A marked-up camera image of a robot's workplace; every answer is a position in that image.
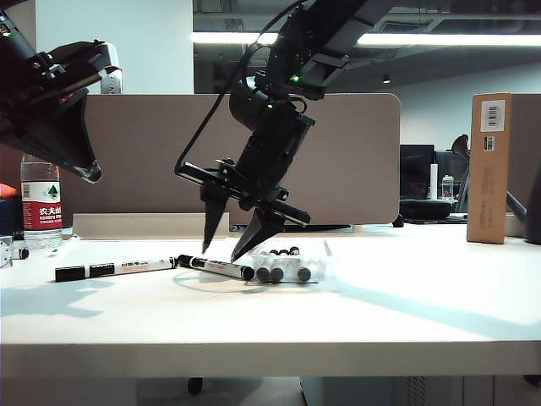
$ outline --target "white table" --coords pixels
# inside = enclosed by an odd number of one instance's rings
[[[74,241],[2,279],[2,377],[541,374],[541,247],[462,225],[274,238],[325,254],[318,284],[178,268],[53,283],[56,266],[197,255],[200,240]],[[235,238],[206,256],[226,260]]]

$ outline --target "wall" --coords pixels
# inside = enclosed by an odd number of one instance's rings
[[[36,0],[17,4],[7,10],[10,19],[14,21],[26,40],[36,48]]]
[[[113,43],[124,93],[194,93],[191,0],[36,0],[36,15],[40,51],[95,38]]]
[[[541,63],[481,74],[467,74],[417,85],[389,88],[402,103],[401,143],[451,148],[460,134],[470,134],[472,96],[476,93],[541,92]]]

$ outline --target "barcode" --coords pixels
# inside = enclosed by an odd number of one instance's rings
[[[481,132],[494,133],[505,127],[505,100],[481,102]]]
[[[494,127],[498,125],[498,107],[490,106],[489,107],[489,127]]]
[[[484,150],[488,152],[492,152],[495,149],[495,138],[494,136],[491,137],[484,137]]]
[[[26,199],[30,198],[30,185],[29,184],[23,184],[23,197]]]

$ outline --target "ceiling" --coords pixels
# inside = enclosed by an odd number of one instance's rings
[[[308,7],[314,1],[307,1]],[[194,31],[259,31],[292,0],[193,0]],[[396,0],[374,33],[541,34],[541,0]],[[278,30],[283,22],[276,25]],[[242,57],[242,45],[194,44],[195,90],[215,92]],[[248,74],[266,65],[258,52]],[[379,91],[392,85],[541,61],[536,47],[356,47],[329,91]]]

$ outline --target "gray cubicle divider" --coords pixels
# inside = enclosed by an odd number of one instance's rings
[[[214,95],[93,95],[86,121],[102,179],[87,184],[61,174],[64,224],[74,212],[202,212],[199,187],[173,166],[216,99]],[[224,99],[188,156],[216,167],[237,159],[250,135]],[[400,103],[389,94],[328,95],[309,103],[316,120],[282,185],[288,202],[308,211],[313,224],[387,223],[398,213]],[[237,202],[233,224],[251,213]]]

